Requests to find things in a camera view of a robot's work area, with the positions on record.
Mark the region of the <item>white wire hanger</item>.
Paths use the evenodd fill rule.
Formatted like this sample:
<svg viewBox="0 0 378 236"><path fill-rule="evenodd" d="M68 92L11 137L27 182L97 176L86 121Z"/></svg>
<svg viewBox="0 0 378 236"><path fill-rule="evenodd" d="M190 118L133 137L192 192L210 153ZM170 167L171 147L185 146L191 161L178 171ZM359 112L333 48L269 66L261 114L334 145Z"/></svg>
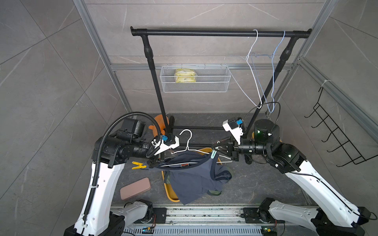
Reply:
<svg viewBox="0 0 378 236"><path fill-rule="evenodd" d="M253 82L255 84L255 87L256 87L256 90L257 90L257 93L258 93L258 96L260 96L260 90L259 90L259 86L258 86L258 80L255 76L255 73L254 73L254 69L252 68L251 64L249 63L249 59L250 59L250 55L251 55L251 52L255 46L255 44L257 43L257 40L258 40L258 36L259 36L259 32L257 29L253 29L253 31L256 33L256 36L255 36L255 41L252 43L246 57L245 57L245 62L248 66L248 68L250 69L250 72L251 72L251 75L252 75L252 78L253 78ZM248 95L247 93L243 90L243 88L240 86L240 84L238 83L238 81L236 80L236 78L233 76L232 72L230 72L230 75L231 77L234 79L235 83L237 84L237 86L239 87L239 89L241 90L241 92L245 95L245 97L253 104L255 105L257 108L261 108L262 107L262 99L259 98L259 104L256 104Z"/></svg>
<svg viewBox="0 0 378 236"><path fill-rule="evenodd" d="M189 137L189 139L188 139L187 142L186 142L186 147L185 147L184 150L175 151L174 153L179 153L179 152L184 152L184 151L195 151L195 152L198 152L198 153L201 153L201 154L210 154L210 153L213 151L213 149L211 149L211 148L209 148L209 147L208 147L208 151L202 151L202 150L198 150L198 149L190 149L189 142L190 142L190 140L191 140L191 138L192 138L192 136L193 136L193 133L192 133L192 131L189 130L189 129L184 129L183 131L181 131L181 133L179 134L179 136L180 136L183 132L185 132L185 131L188 131L188 132L190 133L190 137ZM217 162L217 163L218 163L218 164L222 164L222 163L231 163L231 162L233 162L231 159L229 159L229 161L220 161L220 160L218 159L218 162Z"/></svg>

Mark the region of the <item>dark grey tank top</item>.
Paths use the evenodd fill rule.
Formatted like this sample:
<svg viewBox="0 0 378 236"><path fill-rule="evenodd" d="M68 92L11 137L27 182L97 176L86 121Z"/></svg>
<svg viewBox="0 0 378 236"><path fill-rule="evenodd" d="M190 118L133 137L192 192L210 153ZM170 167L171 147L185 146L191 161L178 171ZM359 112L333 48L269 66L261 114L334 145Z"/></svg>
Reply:
<svg viewBox="0 0 378 236"><path fill-rule="evenodd" d="M227 166L214 162L209 154L195 151L177 153L150 169L164 171L169 176L169 184L184 205L201 198L208 190L222 192L232 179Z"/></svg>

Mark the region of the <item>plain green tank top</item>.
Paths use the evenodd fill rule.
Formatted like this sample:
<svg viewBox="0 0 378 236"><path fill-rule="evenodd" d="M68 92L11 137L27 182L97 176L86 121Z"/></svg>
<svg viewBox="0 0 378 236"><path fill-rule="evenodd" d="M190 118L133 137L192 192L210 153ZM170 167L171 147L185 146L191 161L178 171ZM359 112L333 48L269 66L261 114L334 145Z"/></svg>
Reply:
<svg viewBox="0 0 378 236"><path fill-rule="evenodd" d="M207 194L210 195L210 196L219 196L219 195L221 195L221 191L210 191L210 190L208 190Z"/></svg>

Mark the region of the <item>light blue wire hanger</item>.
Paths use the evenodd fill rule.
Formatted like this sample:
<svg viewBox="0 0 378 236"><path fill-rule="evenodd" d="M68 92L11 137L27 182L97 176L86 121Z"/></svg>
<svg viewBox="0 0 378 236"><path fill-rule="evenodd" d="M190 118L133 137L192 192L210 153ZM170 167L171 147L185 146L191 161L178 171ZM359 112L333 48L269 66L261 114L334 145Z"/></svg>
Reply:
<svg viewBox="0 0 378 236"><path fill-rule="evenodd" d="M252 51L252 49L253 49L253 46L255 45L255 43L257 42L257 40L258 40L258 35L259 35L259 32L258 32L258 30L257 29L253 29L253 31L255 31L256 33L257 33L257 36L256 36L256 40L255 40L255 42L252 44L252 46L251 46L251 48L250 48L250 52ZM272 107L272 109L267 105L267 109L268 109L268 111L269 111L269 114L272 114L274 111L275 111L275 99L273 98L273 93L274 93L274 89L275 89L275 75L276 75L276 69L275 69L275 67L274 67L274 64L273 64L273 59L274 59L274 57L275 57L275 54L276 54L276 51L277 51L277 49L278 49L278 47L281 45L281 43L282 43L282 41L283 41L283 39L285 38L285 36L286 36L286 31L284 30L283 31L283 37L282 37L282 39L281 39L281 41L278 43L278 45L276 46L276 48L275 48L275 50L274 50L274 52L273 52L273 54L272 54L272 56L271 56L271 65L272 65L272 75L273 75L273 79L274 79L274 81L273 81L273 85L272 85L272 90L271 90L271 98L272 98L272 102L273 102L273 107ZM256 71L256 68L255 68L255 64L254 64L254 62L253 62L253 60L251 59L251 62L252 62L252 65L253 65L253 69ZM255 80L255 82L256 82L256 86L257 86L257 90L258 90L258 95L260 96L260 91L262 91L262 85L261 85L261 83L260 83L260 80L259 80L259 78L258 78L258 76L257 76L257 78L255 77L255 75L254 75L254 80Z"/></svg>

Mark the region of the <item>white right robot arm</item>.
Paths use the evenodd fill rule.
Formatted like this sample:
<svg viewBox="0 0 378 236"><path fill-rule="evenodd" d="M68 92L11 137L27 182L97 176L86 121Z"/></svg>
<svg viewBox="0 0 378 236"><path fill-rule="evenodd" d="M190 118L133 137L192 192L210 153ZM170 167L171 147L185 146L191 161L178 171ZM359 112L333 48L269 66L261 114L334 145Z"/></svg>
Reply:
<svg viewBox="0 0 378 236"><path fill-rule="evenodd" d="M260 221L285 221L316 232L319 236L363 236L363 224L371 221L372 213L357 207L333 188L295 146L280 140L280 128L268 119L254 124L253 137L244 138L247 130L241 118L223 122L223 129L231 133L213 145L213 149L236 159L239 155L252 163L254 155L286 175L304 190L317 207L300 207L266 198L258 208Z"/></svg>

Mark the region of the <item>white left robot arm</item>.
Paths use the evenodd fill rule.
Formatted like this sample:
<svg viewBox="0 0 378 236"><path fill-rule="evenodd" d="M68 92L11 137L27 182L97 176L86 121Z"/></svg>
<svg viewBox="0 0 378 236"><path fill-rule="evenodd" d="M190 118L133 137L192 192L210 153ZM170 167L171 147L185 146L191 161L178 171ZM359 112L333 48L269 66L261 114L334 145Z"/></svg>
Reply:
<svg viewBox="0 0 378 236"><path fill-rule="evenodd" d="M157 130L151 145L137 141L144 131L144 123L133 119L142 116L151 121ZM111 211L115 188L126 162L131 157L156 161L161 150L162 133L158 122L144 112L131 112L117 118L95 143L91 183L83 208L74 225L64 231L65 236L120 236L126 226L136 221L150 221L153 204L136 201L127 206L126 213L118 215Z"/></svg>

